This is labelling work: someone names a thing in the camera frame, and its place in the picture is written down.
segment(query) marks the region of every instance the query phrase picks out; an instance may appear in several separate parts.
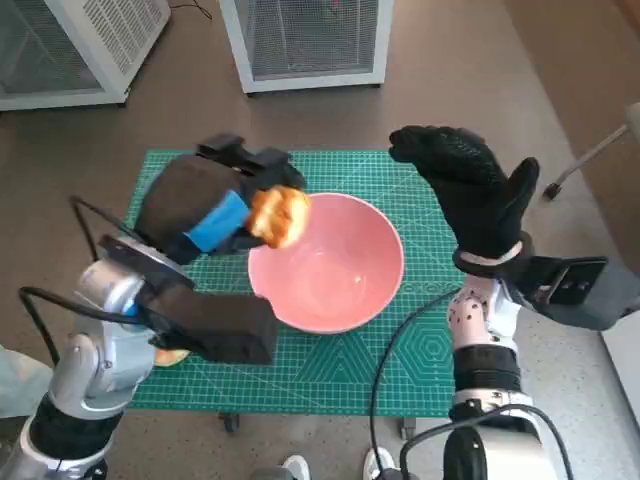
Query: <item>wire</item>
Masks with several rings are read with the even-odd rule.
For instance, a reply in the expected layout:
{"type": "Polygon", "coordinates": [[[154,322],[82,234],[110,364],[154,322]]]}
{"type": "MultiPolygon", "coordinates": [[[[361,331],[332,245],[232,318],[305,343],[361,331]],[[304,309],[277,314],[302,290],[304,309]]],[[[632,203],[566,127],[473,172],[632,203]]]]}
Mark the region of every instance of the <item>wire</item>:
{"type": "Polygon", "coordinates": [[[213,20],[213,15],[211,15],[211,12],[209,10],[207,10],[206,8],[204,8],[202,5],[200,5],[198,3],[198,0],[193,0],[193,5],[190,3],[183,3],[180,5],[172,5],[171,9],[172,10],[177,10],[178,8],[184,8],[184,7],[192,7],[192,8],[197,8],[198,10],[200,10],[200,13],[202,13],[202,15],[204,15],[206,18],[209,19],[209,21],[213,20]]]}
{"type": "Polygon", "coordinates": [[[511,405],[505,405],[503,407],[496,408],[495,410],[491,410],[490,412],[485,413],[484,415],[481,415],[479,417],[467,418],[465,420],[459,420],[456,422],[447,423],[445,425],[439,425],[437,427],[419,433],[418,435],[413,437],[411,440],[405,443],[400,450],[400,471],[402,472],[403,480],[410,480],[409,467],[407,465],[407,455],[416,445],[424,442],[429,438],[435,437],[436,435],[440,435],[441,433],[449,432],[457,428],[474,427],[480,425],[482,422],[485,422],[494,417],[498,417],[509,410],[522,410],[525,412],[533,413],[547,424],[547,427],[549,427],[549,430],[551,430],[551,433],[553,434],[554,438],[556,439],[556,443],[558,444],[558,449],[560,450],[560,455],[562,456],[562,463],[564,464],[567,480],[574,480],[573,469],[571,468],[571,462],[569,461],[567,447],[564,444],[564,440],[562,440],[562,436],[560,435],[558,428],[554,425],[551,418],[549,418],[546,413],[544,413],[537,407],[517,403],[512,403],[511,405]]]}
{"type": "Polygon", "coordinates": [[[391,354],[393,347],[395,346],[396,342],[398,341],[398,339],[400,338],[400,336],[402,335],[402,333],[406,330],[406,328],[411,324],[411,322],[413,320],[415,320],[416,318],[418,318],[420,315],[422,315],[424,312],[426,312],[427,310],[429,310],[430,308],[432,308],[434,305],[440,303],[442,300],[453,296],[459,289],[456,288],[454,290],[451,290],[450,292],[447,292],[445,294],[442,294],[436,298],[433,298],[431,300],[429,300],[428,302],[426,302],[424,305],[422,305],[420,308],[414,310],[413,312],[411,312],[407,318],[404,319],[404,321],[398,326],[398,328],[396,328],[396,331],[393,332],[393,335],[391,336],[391,339],[389,340],[389,343],[387,344],[387,348],[385,349],[384,353],[382,354],[382,358],[380,359],[380,363],[378,364],[378,369],[376,370],[376,376],[373,380],[373,387],[371,389],[371,402],[369,404],[369,434],[371,436],[371,446],[373,447],[373,453],[376,457],[376,463],[378,464],[378,470],[380,471],[380,475],[382,476],[382,479],[384,480],[384,466],[382,464],[382,458],[380,458],[380,453],[378,452],[378,439],[376,436],[376,426],[375,426],[375,414],[376,414],[376,404],[378,401],[378,390],[380,388],[380,381],[382,380],[382,372],[384,371],[384,367],[387,363],[387,360],[389,358],[389,355],[391,354]]]}
{"type": "Polygon", "coordinates": [[[144,240],[140,238],[140,236],[133,231],[133,229],[127,227],[122,220],[111,215],[110,213],[102,210],[101,208],[96,207],[95,205],[90,204],[86,200],[78,197],[77,195],[72,195],[69,197],[69,204],[71,205],[71,209],[73,210],[76,219],[78,220],[78,224],[80,225],[80,229],[82,230],[82,235],[84,235],[85,240],[87,241],[87,245],[89,246],[89,252],[91,252],[91,258],[94,262],[99,260],[98,257],[98,249],[96,247],[96,242],[91,234],[91,230],[89,229],[89,225],[87,224],[87,220],[82,215],[82,211],[80,210],[80,206],[83,206],[90,212],[95,213],[107,223],[111,224],[118,230],[120,230],[125,235],[128,235],[138,242],[145,244],[144,240]]]}
{"type": "Polygon", "coordinates": [[[38,312],[38,309],[36,308],[35,303],[33,302],[31,297],[46,300],[49,303],[58,305],[59,307],[77,313],[78,315],[83,315],[85,317],[93,318],[96,320],[102,320],[103,322],[118,323],[121,325],[140,325],[141,323],[139,319],[136,319],[135,317],[104,312],[102,310],[87,307],[86,305],[68,300],[64,297],[61,297],[60,295],[38,287],[21,287],[18,290],[18,297],[24,305],[27,313],[29,313],[29,315],[31,316],[31,319],[40,332],[40,335],[42,335],[42,339],[44,340],[44,343],[49,350],[49,355],[51,356],[51,360],[53,361],[54,365],[57,365],[60,361],[60,354],[58,353],[58,349],[56,348],[53,338],[51,337],[51,334],[49,333],[49,330],[42,320],[42,317],[40,316],[40,313],[38,312]]]}

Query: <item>table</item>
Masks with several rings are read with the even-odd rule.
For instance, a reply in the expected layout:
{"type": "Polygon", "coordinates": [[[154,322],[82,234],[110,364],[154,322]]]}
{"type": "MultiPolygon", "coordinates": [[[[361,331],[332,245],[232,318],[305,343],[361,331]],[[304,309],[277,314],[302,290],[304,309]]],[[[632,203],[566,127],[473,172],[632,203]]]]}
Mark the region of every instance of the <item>table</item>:
{"type": "MultiPolygon", "coordinates": [[[[147,152],[129,225],[153,179],[180,153],[147,152]]],[[[291,153],[310,192],[355,195],[395,225],[406,261],[395,299],[367,325],[346,334],[318,336],[282,325],[272,366],[214,364],[190,355],[174,367],[156,368],[138,389],[134,408],[366,415],[374,371],[394,329],[427,299],[462,283],[451,262],[455,238],[432,190],[411,165],[382,151],[291,153]]],[[[203,256],[186,271],[200,291],[250,292],[246,265],[246,254],[203,256]]],[[[446,303],[426,312],[399,340],[381,383],[380,415],[447,415],[454,385],[445,313],[446,303]]]]}

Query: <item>pink bowl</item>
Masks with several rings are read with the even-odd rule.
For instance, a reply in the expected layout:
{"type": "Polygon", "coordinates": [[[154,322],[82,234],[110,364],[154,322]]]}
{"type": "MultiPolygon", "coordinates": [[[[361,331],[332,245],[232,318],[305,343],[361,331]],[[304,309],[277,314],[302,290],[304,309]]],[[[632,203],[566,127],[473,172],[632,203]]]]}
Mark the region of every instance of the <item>pink bowl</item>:
{"type": "Polygon", "coordinates": [[[311,195],[309,226],[293,246],[255,248],[249,279],[277,317],[312,333],[364,325],[398,291],[404,271],[400,237],[380,210],[341,193],[311,195]]]}

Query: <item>sneaker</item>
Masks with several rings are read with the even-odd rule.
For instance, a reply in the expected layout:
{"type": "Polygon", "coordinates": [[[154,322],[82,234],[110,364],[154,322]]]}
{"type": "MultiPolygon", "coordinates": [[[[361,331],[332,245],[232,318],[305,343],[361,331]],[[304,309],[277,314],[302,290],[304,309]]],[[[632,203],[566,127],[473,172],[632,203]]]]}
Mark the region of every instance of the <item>sneaker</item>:
{"type": "Polygon", "coordinates": [[[292,455],[282,464],[284,468],[291,472],[296,480],[311,480],[309,464],[301,455],[292,455]]]}
{"type": "MultiPolygon", "coordinates": [[[[396,468],[396,464],[393,462],[393,457],[386,448],[378,447],[378,453],[382,460],[382,466],[386,470],[387,468],[396,468]]],[[[367,456],[364,457],[364,468],[362,469],[362,480],[375,480],[380,475],[378,470],[378,463],[376,462],[376,455],[373,453],[373,448],[367,452],[367,456]]]]}

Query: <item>vent grille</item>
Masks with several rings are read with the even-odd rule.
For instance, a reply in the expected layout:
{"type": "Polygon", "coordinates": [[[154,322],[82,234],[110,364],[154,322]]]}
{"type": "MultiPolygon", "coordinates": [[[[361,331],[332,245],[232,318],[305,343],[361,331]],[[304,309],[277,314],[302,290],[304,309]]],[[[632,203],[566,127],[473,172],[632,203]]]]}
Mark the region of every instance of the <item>vent grille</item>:
{"type": "Polygon", "coordinates": [[[378,0],[235,0],[254,80],[371,73],[378,0]]]}
{"type": "Polygon", "coordinates": [[[43,0],[0,1],[0,96],[100,89],[43,0]]]}
{"type": "Polygon", "coordinates": [[[162,17],[153,0],[88,0],[84,11],[123,75],[162,17]]]}

